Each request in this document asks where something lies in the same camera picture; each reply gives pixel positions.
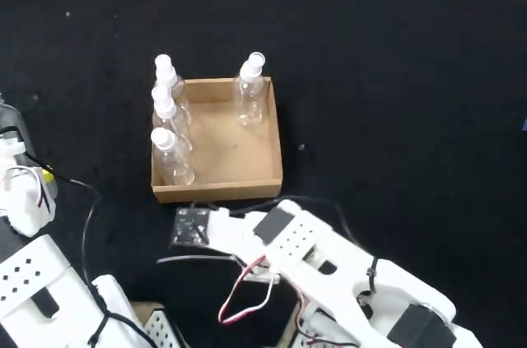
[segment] red wire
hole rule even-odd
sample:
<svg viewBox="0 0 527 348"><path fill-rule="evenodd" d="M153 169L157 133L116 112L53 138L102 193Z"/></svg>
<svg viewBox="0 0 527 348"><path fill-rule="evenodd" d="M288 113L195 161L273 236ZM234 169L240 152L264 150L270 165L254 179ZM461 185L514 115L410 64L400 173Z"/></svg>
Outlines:
<svg viewBox="0 0 527 348"><path fill-rule="evenodd" d="M258 266L263 260L265 259L265 255L262 255L260 256L259 258L257 258L254 262L252 262L251 264L249 264L240 274L240 276L238 276L238 278L236 279L236 282L234 283L234 285L232 286L232 290L231 290L231 293L229 294L229 297L227 298L226 302L222 305L222 308L220 309L220 313L217 315L217 320L219 323L221 324L224 324L224 325L229 325L229 324L232 324L234 322L237 322L239 321L240 319L246 317L247 315L249 315L250 313L253 313L254 311L247 311L247 312L240 312L238 313L237 315L231 317L231 318L228 318L226 320L223 320L223 313L225 312L229 302L231 301L231 298L232 296L234 295L234 293L236 292L236 289L238 289L238 286L240 285L240 283L245 279L245 277L253 270L253 268L255 268L256 266Z"/></svg>

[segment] cardboard box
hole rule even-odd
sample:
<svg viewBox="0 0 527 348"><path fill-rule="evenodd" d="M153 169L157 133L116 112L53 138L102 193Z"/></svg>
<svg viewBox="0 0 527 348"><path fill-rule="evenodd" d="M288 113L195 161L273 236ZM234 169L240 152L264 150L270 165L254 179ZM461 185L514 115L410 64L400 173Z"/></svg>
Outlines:
<svg viewBox="0 0 527 348"><path fill-rule="evenodd" d="M244 128L236 119L232 79L186 81L193 122L189 186L164 185L152 163L152 190L159 202L211 202L276 197L282 187L282 154L273 82L268 83L267 117Z"/></svg>

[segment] white spray cap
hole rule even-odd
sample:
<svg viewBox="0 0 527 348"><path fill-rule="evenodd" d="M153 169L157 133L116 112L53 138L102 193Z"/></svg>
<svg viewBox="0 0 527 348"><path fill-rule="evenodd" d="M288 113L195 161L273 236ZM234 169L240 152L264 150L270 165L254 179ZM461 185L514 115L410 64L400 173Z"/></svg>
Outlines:
<svg viewBox="0 0 527 348"><path fill-rule="evenodd" d="M178 75L172 65L172 60L168 54L160 54L154 60L156 64L156 79L159 85L164 85L169 88L174 86L178 81Z"/></svg>
<svg viewBox="0 0 527 348"><path fill-rule="evenodd" d="M265 64L265 56L263 53L260 52L253 52L249 55L249 58L247 59L251 63L252 66L260 67L260 69Z"/></svg>
<svg viewBox="0 0 527 348"><path fill-rule="evenodd" d="M166 86L156 86L152 89L154 110L161 119L170 119L178 111L175 102L170 96L170 90Z"/></svg>
<svg viewBox="0 0 527 348"><path fill-rule="evenodd" d="M160 151L170 151L178 143L177 136L166 128L154 128L150 139Z"/></svg>
<svg viewBox="0 0 527 348"><path fill-rule="evenodd" d="M253 52L240 69L240 76L244 81L251 82L262 75L265 57L260 52Z"/></svg>

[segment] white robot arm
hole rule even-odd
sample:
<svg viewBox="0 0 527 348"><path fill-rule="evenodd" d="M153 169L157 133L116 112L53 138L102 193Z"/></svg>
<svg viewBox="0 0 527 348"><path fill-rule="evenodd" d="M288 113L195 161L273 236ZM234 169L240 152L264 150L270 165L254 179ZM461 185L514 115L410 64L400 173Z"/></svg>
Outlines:
<svg viewBox="0 0 527 348"><path fill-rule="evenodd" d="M206 234L204 247L236 255L245 264L264 258L260 265L267 264L268 270L255 268L254 274L279 276L295 288L302 303L298 326L302 323L305 335L310 329L318 336L310 344L418 348L429 346L431 338L441 348L482 347L472 332L452 323L455 306L441 292L396 264L374 258L292 201L243 219L221 208L194 227L201 230L199 236ZM301 346L307 336L298 336L293 346Z"/></svg>
<svg viewBox="0 0 527 348"><path fill-rule="evenodd" d="M150 342L128 325L106 319L51 237L46 234L28 240L54 219L55 201L42 168L21 164L25 151L23 142L0 138L0 324L16 346L180 348L163 313L154 313L144 328ZM143 330L112 276L100 276L93 285L111 313ZM49 308L44 311L46 304L52 304L48 305L53 307L51 312ZM95 341L92 337L101 325Z"/></svg>

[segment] clear plastic bottle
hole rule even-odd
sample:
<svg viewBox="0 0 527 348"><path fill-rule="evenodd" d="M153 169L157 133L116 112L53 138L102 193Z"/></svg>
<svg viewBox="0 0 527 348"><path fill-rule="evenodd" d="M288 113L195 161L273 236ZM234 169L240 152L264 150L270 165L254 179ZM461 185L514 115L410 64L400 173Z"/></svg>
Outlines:
<svg viewBox="0 0 527 348"><path fill-rule="evenodd" d="M152 125L154 128L166 128L174 132L183 140L187 151L192 150L190 141L189 123L183 110L175 105L170 97L168 89L164 86L156 86L152 89L154 100L154 114Z"/></svg>
<svg viewBox="0 0 527 348"><path fill-rule="evenodd" d="M154 163L165 185L190 185L195 175L189 154L178 137L166 128L154 128L150 137L154 144Z"/></svg>
<svg viewBox="0 0 527 348"><path fill-rule="evenodd" d="M156 83L154 86L166 86L170 90L172 99L184 111L187 122L190 124L192 122L190 103L185 94L183 78L175 71L168 54L160 54L157 56L155 63Z"/></svg>
<svg viewBox="0 0 527 348"><path fill-rule="evenodd" d="M261 123L267 113L268 85L262 77L265 57L252 53L234 80L234 100L238 121L249 126Z"/></svg>

